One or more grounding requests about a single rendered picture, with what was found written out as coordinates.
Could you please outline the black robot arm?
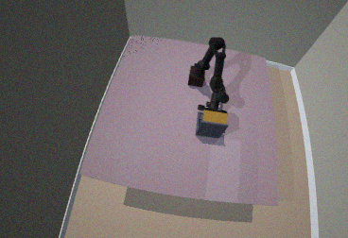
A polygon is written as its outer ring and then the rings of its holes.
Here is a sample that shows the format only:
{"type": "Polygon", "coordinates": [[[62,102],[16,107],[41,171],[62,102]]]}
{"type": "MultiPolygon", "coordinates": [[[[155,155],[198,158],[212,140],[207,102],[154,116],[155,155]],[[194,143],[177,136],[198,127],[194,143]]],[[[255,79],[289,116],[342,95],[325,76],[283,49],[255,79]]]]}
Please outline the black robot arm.
{"type": "Polygon", "coordinates": [[[209,41],[209,48],[206,51],[204,58],[202,60],[199,60],[197,63],[194,63],[196,71],[194,73],[194,76],[196,77],[202,77],[203,70],[209,70],[210,68],[210,61],[211,58],[215,55],[216,61],[215,61],[215,72],[212,76],[209,86],[211,88],[212,95],[211,99],[217,100],[221,103],[227,103],[229,100],[229,95],[225,93],[225,88],[223,86],[223,80],[221,78],[223,66],[224,66],[224,59],[226,58],[226,49],[225,49],[225,41],[220,37],[211,38],[209,41]],[[223,49],[222,52],[218,52],[218,50],[223,49]]]}

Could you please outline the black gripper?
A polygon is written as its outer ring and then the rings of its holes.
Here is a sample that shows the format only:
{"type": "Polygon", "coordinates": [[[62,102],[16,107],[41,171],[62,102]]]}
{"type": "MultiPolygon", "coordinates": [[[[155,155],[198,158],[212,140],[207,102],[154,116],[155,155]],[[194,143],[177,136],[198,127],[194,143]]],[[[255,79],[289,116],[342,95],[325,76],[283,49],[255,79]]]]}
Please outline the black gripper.
{"type": "MultiPolygon", "coordinates": [[[[218,110],[218,105],[219,105],[219,101],[214,100],[214,99],[210,99],[210,103],[209,103],[210,107],[209,108],[205,108],[205,106],[203,105],[199,105],[198,106],[198,110],[199,111],[216,111],[216,112],[223,112],[223,113],[227,113],[225,110],[218,110]]],[[[227,113],[228,114],[228,113],[227,113]]]]}

